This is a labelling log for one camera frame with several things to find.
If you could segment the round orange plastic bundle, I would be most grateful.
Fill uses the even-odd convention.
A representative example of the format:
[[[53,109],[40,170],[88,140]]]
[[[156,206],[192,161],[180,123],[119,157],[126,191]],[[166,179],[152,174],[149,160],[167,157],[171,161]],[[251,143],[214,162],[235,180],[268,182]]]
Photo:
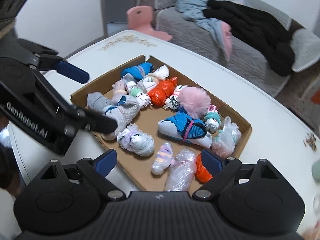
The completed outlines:
[[[208,172],[208,170],[204,167],[202,164],[201,154],[199,153],[196,157],[196,172],[195,172],[195,178],[200,183],[207,183],[212,179],[212,175]]]

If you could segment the clear bag teal tie bundle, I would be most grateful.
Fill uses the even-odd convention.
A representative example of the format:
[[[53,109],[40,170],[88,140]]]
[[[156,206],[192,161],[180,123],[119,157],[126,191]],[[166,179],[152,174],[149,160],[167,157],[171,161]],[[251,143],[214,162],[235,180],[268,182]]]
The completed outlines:
[[[240,141],[242,133],[238,125],[231,121],[229,116],[226,116],[223,123],[223,128],[219,130],[218,135],[213,139],[212,151],[221,158],[228,158],[235,150],[235,146]]]

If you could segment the grey sock blue band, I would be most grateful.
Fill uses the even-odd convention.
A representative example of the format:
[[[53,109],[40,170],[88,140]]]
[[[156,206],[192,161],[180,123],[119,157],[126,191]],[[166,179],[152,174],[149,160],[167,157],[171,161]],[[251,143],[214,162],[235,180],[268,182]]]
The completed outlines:
[[[112,133],[102,134],[102,138],[106,141],[115,140],[117,135],[131,123],[140,111],[140,104],[133,96],[123,95],[120,100],[114,104],[100,92],[87,95],[87,106],[91,110],[116,120],[118,125],[116,130]]]

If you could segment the clear bubble wrap bundle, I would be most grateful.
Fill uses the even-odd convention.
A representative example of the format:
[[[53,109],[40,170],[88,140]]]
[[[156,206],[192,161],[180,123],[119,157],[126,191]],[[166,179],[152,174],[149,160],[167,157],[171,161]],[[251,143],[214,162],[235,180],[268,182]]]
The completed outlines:
[[[170,165],[165,181],[165,191],[188,191],[195,177],[196,154],[194,151],[183,148]]]

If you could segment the white lilac sock bundle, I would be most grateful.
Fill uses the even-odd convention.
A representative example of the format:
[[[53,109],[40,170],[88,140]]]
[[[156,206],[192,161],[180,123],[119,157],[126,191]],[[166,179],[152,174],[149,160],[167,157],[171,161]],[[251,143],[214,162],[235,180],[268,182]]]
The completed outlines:
[[[136,124],[129,124],[117,135],[119,146],[141,157],[148,157],[155,150],[154,139],[151,135],[142,132]]]

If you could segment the blue white sock pink band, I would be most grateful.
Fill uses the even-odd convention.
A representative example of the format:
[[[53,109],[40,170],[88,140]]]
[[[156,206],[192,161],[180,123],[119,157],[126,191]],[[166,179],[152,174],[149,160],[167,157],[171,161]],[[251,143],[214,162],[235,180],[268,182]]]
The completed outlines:
[[[177,113],[158,122],[159,133],[172,139],[210,148],[212,135],[200,119],[194,119],[186,113]]]

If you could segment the white purple bundle teal tie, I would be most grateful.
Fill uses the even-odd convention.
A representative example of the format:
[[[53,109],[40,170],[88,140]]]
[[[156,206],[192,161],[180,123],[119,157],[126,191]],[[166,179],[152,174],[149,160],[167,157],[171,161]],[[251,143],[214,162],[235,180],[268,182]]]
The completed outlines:
[[[214,133],[220,128],[221,117],[215,105],[209,106],[208,112],[204,117],[204,124],[206,126],[207,131],[210,133]]]

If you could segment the pastel striped plastic bundle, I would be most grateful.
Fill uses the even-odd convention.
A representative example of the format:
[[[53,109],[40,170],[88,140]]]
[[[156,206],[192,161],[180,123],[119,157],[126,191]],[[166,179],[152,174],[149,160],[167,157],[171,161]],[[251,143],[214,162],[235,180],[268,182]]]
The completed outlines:
[[[165,142],[156,154],[154,162],[151,165],[151,173],[161,175],[174,162],[174,153],[172,145]]]

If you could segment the pink fluffy blue bundle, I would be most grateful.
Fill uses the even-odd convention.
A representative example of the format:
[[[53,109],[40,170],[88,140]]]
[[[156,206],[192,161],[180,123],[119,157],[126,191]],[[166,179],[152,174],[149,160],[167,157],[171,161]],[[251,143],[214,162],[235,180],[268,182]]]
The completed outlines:
[[[210,107],[210,96],[200,87],[185,87],[178,95],[178,103],[189,116],[194,119],[202,119]]]

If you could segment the blue white sock roll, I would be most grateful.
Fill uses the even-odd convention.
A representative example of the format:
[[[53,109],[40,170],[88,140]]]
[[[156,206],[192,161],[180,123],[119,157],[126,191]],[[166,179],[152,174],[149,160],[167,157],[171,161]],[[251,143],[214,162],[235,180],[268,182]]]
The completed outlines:
[[[151,73],[153,71],[153,64],[149,62],[144,62],[136,66],[132,66],[124,69],[121,72],[121,77],[124,77],[127,74],[133,76],[135,80],[141,80],[144,76]]]

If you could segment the flat cardboard box tray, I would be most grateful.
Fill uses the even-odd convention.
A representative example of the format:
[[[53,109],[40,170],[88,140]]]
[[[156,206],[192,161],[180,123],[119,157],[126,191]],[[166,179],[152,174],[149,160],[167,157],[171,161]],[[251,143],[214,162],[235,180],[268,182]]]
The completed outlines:
[[[96,132],[106,149],[117,152],[118,163],[144,191],[175,191],[185,169],[196,172],[203,150],[220,157],[239,157],[251,125],[234,109],[174,68],[143,94],[125,81],[125,71],[143,65],[159,69],[162,61],[139,56],[105,72],[71,96],[73,104],[113,118],[112,133]]]

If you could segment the white green bundle pink tie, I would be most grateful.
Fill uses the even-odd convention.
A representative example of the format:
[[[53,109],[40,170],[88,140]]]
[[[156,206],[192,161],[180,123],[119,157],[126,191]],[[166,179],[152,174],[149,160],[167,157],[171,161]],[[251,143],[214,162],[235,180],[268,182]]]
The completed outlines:
[[[177,85],[176,86],[176,88],[174,89],[171,96],[169,96],[165,101],[165,104],[163,106],[163,108],[165,110],[175,111],[179,108],[178,96],[179,96],[181,90],[183,90],[185,87],[187,87],[187,85],[185,85],[185,86]]]

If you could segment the mint green cup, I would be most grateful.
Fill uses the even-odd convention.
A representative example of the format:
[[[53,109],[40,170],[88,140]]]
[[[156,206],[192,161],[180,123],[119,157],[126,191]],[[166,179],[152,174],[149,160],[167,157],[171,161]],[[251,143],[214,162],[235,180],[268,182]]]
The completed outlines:
[[[313,163],[312,168],[312,177],[316,183],[320,183],[320,160],[317,160]]]

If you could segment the pink plastic stool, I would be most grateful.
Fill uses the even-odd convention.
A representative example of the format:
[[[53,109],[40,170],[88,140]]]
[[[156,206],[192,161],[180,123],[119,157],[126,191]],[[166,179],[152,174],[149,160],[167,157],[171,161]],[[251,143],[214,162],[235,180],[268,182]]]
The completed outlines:
[[[153,8],[148,5],[139,5],[130,8],[126,12],[127,27],[131,30],[159,38],[164,41],[171,41],[172,36],[164,31],[157,31],[152,27]]]

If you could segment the grey quilted sofa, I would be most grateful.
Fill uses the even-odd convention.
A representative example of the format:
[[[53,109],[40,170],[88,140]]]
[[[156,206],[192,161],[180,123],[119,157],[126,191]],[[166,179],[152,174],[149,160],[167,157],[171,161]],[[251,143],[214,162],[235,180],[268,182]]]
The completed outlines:
[[[204,0],[139,0],[140,5],[153,7],[156,30],[171,35],[172,43],[217,62],[274,98],[295,100],[319,85],[319,38],[301,28],[285,13],[260,0],[236,1],[272,12],[286,30],[294,31],[293,45],[296,46],[298,64],[304,64],[302,57],[308,53],[307,46],[313,45],[314,51],[307,59],[312,65],[301,72],[281,77],[270,69],[261,52],[236,37],[231,38],[232,51],[227,59],[221,38],[216,33],[216,24],[205,20],[194,21],[188,12],[192,9],[193,13],[199,13]]]

